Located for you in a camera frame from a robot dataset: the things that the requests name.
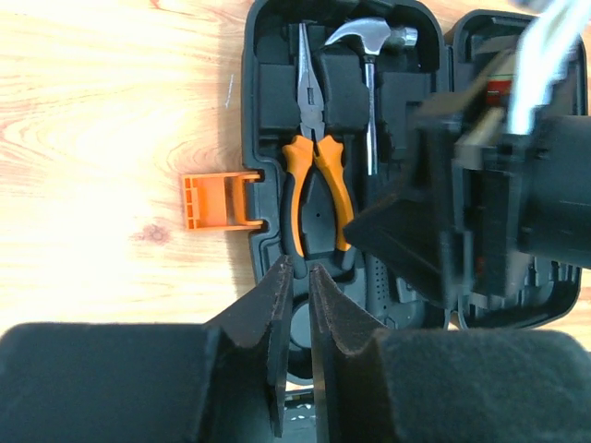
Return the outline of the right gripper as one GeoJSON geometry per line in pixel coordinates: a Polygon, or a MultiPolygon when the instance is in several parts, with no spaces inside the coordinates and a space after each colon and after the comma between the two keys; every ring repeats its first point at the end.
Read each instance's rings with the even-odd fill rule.
{"type": "Polygon", "coordinates": [[[537,109],[525,135],[482,93],[441,93],[411,125],[400,174],[344,228],[433,305],[520,291],[534,257],[590,264],[590,119],[537,109]]]}

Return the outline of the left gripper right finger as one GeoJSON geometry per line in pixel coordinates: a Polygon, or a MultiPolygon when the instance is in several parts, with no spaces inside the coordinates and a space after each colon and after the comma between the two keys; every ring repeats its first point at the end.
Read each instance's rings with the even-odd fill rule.
{"type": "Polygon", "coordinates": [[[586,442],[590,355],[531,329],[389,329],[309,280],[321,442],[586,442]]]}

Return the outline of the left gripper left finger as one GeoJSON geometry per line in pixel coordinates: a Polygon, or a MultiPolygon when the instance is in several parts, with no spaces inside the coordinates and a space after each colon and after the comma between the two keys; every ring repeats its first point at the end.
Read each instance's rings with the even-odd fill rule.
{"type": "Polygon", "coordinates": [[[23,323],[1,339],[5,442],[271,442],[293,265],[203,324],[23,323]]]}

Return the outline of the orange needle nose pliers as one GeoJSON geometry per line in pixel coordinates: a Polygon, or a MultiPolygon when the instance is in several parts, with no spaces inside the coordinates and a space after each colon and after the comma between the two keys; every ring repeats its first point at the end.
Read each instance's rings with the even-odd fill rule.
{"type": "Polygon", "coordinates": [[[302,239],[304,198],[315,176],[322,176],[332,198],[334,218],[333,253],[345,264],[352,246],[344,236],[344,227],[355,213],[344,179],[344,144],[326,132],[324,96],[312,61],[308,27],[298,24],[298,54],[295,98],[299,109],[298,133],[282,147],[286,161],[280,227],[284,252],[293,260],[294,274],[308,274],[307,247],[302,239]]]}

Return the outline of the black plastic tool case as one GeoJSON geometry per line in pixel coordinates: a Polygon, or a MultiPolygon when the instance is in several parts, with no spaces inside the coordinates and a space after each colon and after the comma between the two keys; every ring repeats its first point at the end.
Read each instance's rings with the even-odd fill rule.
{"type": "Polygon", "coordinates": [[[257,1],[242,65],[253,268],[293,261],[287,376],[308,384],[322,266],[392,329],[521,329],[567,314],[590,264],[585,46],[478,9],[257,1]]]}

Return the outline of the orange case latch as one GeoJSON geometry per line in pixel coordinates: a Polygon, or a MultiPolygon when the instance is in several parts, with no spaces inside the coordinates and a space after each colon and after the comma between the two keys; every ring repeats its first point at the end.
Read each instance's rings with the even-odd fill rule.
{"type": "Polygon", "coordinates": [[[183,174],[181,189],[188,231],[255,231],[264,226],[248,214],[247,186],[259,182],[255,171],[183,174]]]}

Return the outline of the claw hammer black grip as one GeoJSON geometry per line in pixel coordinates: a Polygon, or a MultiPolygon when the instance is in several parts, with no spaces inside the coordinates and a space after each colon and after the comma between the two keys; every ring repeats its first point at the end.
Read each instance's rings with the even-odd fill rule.
{"type": "MultiPolygon", "coordinates": [[[[376,128],[375,74],[376,58],[392,29],[384,18],[358,18],[345,22],[324,43],[332,45],[344,38],[357,38],[362,49],[364,82],[368,89],[368,124],[365,143],[367,171],[364,180],[363,210],[376,202],[380,187],[378,136],[376,128]]],[[[389,307],[390,284],[385,265],[376,257],[365,253],[367,275],[367,311],[382,323],[386,323],[389,307]]]]}

